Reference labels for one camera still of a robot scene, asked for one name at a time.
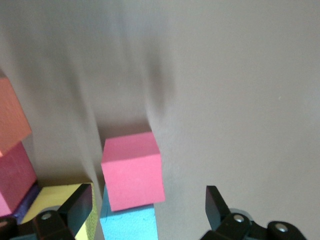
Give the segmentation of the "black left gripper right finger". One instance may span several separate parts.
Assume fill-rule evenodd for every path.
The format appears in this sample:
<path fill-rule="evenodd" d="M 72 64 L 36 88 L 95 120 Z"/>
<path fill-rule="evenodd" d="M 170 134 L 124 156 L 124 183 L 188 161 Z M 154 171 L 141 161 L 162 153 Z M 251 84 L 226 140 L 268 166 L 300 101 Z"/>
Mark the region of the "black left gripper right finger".
<path fill-rule="evenodd" d="M 264 228 L 240 212 L 231 212 L 218 188 L 206 187 L 205 212 L 211 230 L 203 240 L 305 240 L 294 225 L 284 221 L 271 221 Z"/>

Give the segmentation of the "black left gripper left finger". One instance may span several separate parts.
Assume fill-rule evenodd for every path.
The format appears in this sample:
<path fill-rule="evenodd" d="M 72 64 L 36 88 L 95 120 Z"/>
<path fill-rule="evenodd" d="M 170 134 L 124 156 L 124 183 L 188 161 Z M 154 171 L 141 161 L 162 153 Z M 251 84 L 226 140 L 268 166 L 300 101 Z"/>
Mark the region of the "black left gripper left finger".
<path fill-rule="evenodd" d="M 0 218 L 2 240 L 74 240 L 93 208 L 92 186 L 81 184 L 57 209 L 39 213 L 17 224 L 14 217 Z"/>

